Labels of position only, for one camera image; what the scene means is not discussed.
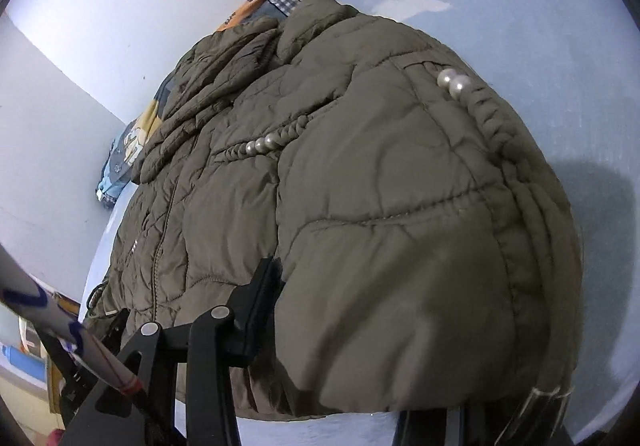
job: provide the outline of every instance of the pink object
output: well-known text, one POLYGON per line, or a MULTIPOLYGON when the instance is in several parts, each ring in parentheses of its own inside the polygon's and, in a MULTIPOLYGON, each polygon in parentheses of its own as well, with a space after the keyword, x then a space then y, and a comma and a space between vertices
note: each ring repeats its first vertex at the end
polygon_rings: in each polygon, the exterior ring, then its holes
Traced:
POLYGON ((65 431, 61 429, 55 429, 47 437, 47 446, 58 446, 62 441, 62 435, 65 431))

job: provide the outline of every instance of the light blue bed sheet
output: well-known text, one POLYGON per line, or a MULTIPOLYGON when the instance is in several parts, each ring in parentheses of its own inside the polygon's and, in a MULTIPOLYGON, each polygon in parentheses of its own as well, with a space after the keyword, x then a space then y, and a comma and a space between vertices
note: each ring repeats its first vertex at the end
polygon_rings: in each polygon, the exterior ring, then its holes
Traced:
MULTIPOLYGON (((584 246, 584 341, 566 425, 606 425, 640 378, 640 32, 620 0, 339 0, 454 49, 524 119, 572 202, 584 246)), ((118 199, 85 296, 109 264, 118 199)), ((176 423, 184 431, 184 405, 176 423)), ((397 414, 239 419, 244 446, 390 446, 397 414)))

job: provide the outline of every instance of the pearl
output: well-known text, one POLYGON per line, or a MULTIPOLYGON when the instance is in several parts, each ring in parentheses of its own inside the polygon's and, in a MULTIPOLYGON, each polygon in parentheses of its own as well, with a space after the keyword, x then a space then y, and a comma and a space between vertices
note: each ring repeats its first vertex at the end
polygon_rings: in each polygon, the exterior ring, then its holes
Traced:
POLYGON ((264 137, 259 137, 255 140, 255 151, 258 153, 267 153, 269 149, 267 145, 264 144, 264 137))
POLYGON ((471 85, 471 78, 469 78, 466 74, 459 74, 449 83, 449 94, 454 100, 460 99, 460 95, 462 94, 462 89, 471 85))
POLYGON ((450 67, 440 71, 440 74, 438 74, 438 87, 442 87, 443 89, 448 88, 449 82, 457 75, 458 73, 456 70, 450 67))
POLYGON ((246 144, 246 155, 249 157, 253 157, 258 152, 255 151, 255 141, 249 141, 246 144))
POLYGON ((276 141, 276 134, 270 132, 264 137, 264 144, 267 145, 269 150, 278 150, 280 148, 279 144, 276 141))

